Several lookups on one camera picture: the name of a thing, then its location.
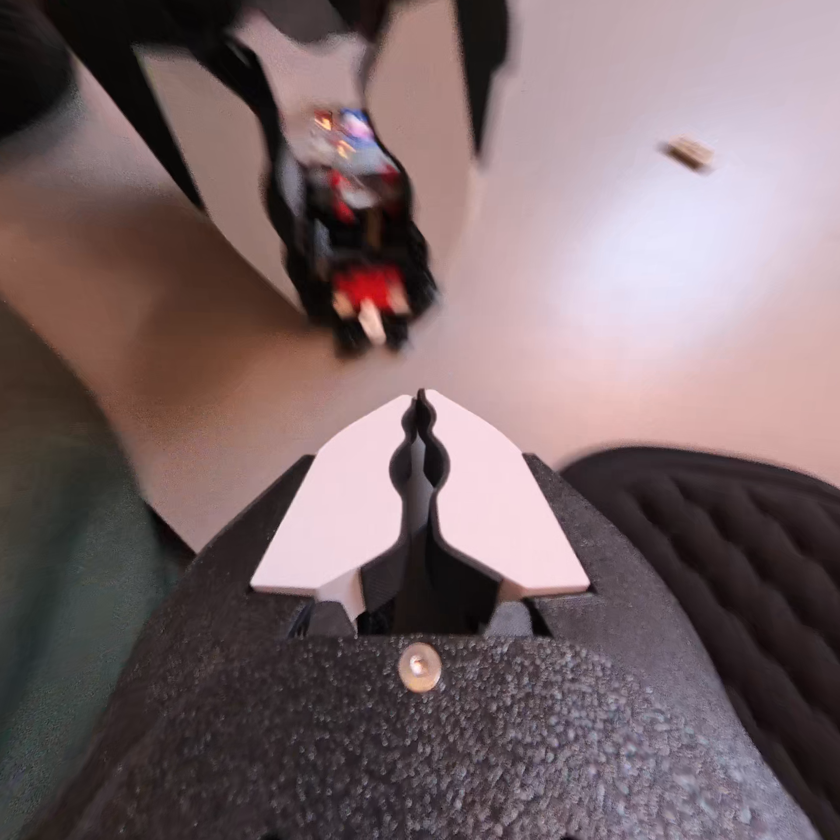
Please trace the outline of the partly built lego car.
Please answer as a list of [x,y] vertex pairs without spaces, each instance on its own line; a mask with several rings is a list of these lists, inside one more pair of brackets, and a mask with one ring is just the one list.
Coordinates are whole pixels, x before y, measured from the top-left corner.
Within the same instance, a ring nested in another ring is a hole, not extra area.
[[405,167],[363,108],[312,106],[287,129],[267,204],[304,314],[342,356],[400,351],[438,297]]

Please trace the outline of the person's green sweatshirt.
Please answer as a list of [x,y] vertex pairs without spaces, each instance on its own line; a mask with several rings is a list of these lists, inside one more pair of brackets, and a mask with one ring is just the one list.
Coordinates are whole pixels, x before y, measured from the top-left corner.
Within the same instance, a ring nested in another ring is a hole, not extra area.
[[78,771],[177,573],[99,405],[2,301],[2,838]]

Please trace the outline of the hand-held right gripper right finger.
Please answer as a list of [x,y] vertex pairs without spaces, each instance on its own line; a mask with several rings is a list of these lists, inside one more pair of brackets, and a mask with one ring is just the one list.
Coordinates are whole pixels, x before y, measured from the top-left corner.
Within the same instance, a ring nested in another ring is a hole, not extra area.
[[591,581],[518,446],[433,389],[421,391],[429,499],[425,564],[468,624],[501,602],[581,595]]

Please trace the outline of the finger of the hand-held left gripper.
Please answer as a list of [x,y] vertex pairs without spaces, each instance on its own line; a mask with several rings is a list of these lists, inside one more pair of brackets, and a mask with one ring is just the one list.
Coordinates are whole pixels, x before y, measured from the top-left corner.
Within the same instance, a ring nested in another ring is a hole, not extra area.
[[[240,37],[255,51],[269,90],[283,119],[300,116],[308,101],[302,85],[303,51],[286,37]],[[262,125],[247,104],[185,47],[140,46],[135,55],[164,115],[206,215],[227,242],[266,282],[303,313],[298,292],[286,268],[287,247],[270,221],[267,194],[269,153]],[[301,172],[284,143],[277,164],[281,197],[295,218],[302,210]]]
[[476,167],[453,2],[393,2],[371,60],[375,131],[413,185],[413,219],[447,285],[476,210]]

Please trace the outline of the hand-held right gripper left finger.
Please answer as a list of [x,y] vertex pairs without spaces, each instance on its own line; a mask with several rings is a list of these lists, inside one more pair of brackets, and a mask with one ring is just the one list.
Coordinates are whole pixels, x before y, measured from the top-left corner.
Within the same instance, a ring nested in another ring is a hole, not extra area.
[[250,579],[254,592],[338,603],[351,621],[394,597],[413,409],[399,395],[320,447]]

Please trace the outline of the tan flat lego plate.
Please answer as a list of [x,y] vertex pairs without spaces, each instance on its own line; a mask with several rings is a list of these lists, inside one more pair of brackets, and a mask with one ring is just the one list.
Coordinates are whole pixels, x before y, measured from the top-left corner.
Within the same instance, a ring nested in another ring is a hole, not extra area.
[[715,151],[709,145],[686,134],[664,142],[660,150],[669,159],[698,173],[710,172],[715,159]]

